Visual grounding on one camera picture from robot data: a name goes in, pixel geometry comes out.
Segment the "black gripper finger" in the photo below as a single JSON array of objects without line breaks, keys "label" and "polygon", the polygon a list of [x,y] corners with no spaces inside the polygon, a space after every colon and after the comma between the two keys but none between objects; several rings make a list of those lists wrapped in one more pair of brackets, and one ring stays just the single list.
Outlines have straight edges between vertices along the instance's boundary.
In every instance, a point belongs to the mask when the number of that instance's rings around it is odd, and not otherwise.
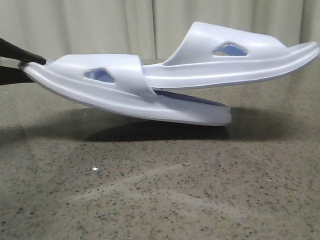
[{"label": "black gripper finger", "polygon": [[32,80],[20,69],[0,66],[0,85],[31,83]]},{"label": "black gripper finger", "polygon": [[47,63],[47,60],[42,56],[19,48],[2,38],[0,39],[0,56],[19,60],[25,63],[35,62],[41,65],[45,65]]}]

